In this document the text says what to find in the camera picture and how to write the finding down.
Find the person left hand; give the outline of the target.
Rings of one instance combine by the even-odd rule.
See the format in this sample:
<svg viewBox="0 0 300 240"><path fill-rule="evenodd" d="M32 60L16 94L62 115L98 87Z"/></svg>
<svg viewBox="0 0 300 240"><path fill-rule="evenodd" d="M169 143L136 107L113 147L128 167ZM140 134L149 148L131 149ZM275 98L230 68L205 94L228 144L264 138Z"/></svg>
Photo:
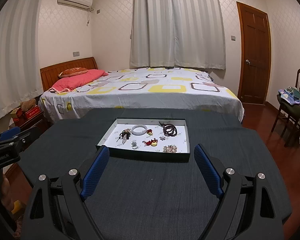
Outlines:
<svg viewBox="0 0 300 240"><path fill-rule="evenodd" d="M10 182L0 169L0 203L6 209L6 212L11 216L14 209Z"/></svg>

